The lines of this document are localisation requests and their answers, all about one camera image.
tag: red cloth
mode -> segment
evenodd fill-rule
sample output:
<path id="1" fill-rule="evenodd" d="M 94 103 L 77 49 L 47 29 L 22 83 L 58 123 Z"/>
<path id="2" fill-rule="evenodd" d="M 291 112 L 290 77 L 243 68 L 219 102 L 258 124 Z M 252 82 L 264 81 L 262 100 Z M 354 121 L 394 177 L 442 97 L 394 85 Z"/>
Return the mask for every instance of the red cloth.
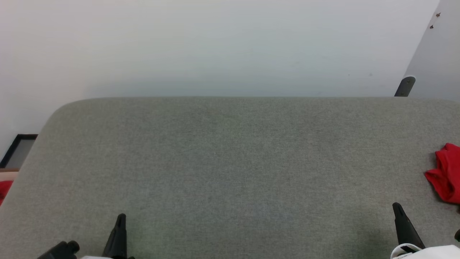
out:
<path id="1" fill-rule="evenodd" d="M 447 143 L 436 151 L 437 168 L 425 173 L 443 201 L 460 204 L 460 147 Z"/>
<path id="2" fill-rule="evenodd" d="M 10 190 L 11 184 L 13 184 L 13 181 L 0 182 L 0 205 L 2 204 L 4 198 L 6 197 L 6 194 Z"/>

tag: wooden edge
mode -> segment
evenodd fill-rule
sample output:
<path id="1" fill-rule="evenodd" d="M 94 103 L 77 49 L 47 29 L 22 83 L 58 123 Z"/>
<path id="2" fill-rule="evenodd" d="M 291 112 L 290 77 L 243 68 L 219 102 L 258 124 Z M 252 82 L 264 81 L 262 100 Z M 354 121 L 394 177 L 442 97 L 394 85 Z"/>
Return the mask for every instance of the wooden edge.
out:
<path id="1" fill-rule="evenodd" d="M 19 172 L 19 168 L 0 168 L 0 173 L 4 172 Z"/>
<path id="2" fill-rule="evenodd" d="M 14 181 L 14 179 L 16 179 L 18 174 L 19 174 L 18 171 L 0 172 L 0 182 L 1 181 Z"/>

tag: white wall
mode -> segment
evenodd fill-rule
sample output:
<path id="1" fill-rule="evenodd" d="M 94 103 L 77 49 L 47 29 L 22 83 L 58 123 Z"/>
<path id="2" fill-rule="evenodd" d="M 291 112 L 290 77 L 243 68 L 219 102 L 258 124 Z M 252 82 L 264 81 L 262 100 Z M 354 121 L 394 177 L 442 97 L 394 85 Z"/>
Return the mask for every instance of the white wall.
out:
<path id="1" fill-rule="evenodd" d="M 437 4 L 1 1 L 1 141 L 93 97 L 393 96 Z"/>
<path id="2" fill-rule="evenodd" d="M 409 96 L 460 101 L 460 1 L 441 0 L 439 12 L 407 69 L 416 79 Z"/>

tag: red fabric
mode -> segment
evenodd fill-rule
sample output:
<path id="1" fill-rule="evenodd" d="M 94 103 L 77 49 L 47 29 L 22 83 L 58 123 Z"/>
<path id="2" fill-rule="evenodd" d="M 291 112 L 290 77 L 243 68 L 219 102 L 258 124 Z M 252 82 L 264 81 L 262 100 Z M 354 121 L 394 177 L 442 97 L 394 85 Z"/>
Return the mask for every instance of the red fabric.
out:
<path id="1" fill-rule="evenodd" d="M 2 204 L 4 198 L 6 197 L 6 194 L 10 190 L 11 184 L 13 184 L 13 181 L 0 182 L 0 205 Z"/>
<path id="2" fill-rule="evenodd" d="M 460 204 L 460 147 L 447 143 L 436 151 L 437 168 L 425 173 L 443 201 Z"/>

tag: gray fabric surface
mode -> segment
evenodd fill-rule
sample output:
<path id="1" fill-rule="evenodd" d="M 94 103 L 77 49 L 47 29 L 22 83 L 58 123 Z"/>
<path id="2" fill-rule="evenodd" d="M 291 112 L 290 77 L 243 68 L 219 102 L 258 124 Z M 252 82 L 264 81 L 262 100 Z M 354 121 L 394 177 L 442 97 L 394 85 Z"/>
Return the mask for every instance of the gray fabric surface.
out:
<path id="1" fill-rule="evenodd" d="M 387 258 L 391 204 L 427 246 L 456 205 L 423 173 L 460 145 L 460 104 L 409 98 L 123 98 L 54 113 L 0 207 L 0 258 L 76 240 L 100 256 L 118 213 L 136 259 Z"/>

